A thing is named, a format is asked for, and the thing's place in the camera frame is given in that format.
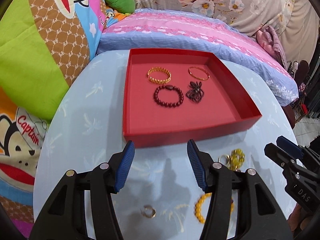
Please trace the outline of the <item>person right hand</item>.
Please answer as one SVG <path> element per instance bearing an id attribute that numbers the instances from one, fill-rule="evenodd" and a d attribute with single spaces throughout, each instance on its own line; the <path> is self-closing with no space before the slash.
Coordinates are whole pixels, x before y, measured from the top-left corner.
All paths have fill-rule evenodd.
<path id="1" fill-rule="evenodd" d="M 295 238 L 300 233 L 305 234 L 304 231 L 309 233 L 313 226 L 312 219 L 313 216 L 307 216 L 302 206 L 297 203 L 287 220 L 293 237 Z"/>

